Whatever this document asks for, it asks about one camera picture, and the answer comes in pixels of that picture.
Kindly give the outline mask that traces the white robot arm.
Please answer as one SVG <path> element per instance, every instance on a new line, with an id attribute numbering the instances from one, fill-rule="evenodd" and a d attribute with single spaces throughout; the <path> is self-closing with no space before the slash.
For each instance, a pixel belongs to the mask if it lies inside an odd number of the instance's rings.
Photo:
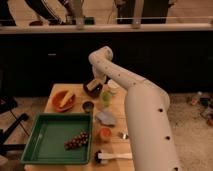
<path id="1" fill-rule="evenodd" d="M 167 115 L 167 92 L 114 64 L 112 58 L 108 46 L 88 57 L 95 78 L 109 77 L 126 90 L 125 115 L 135 171 L 183 171 Z"/>

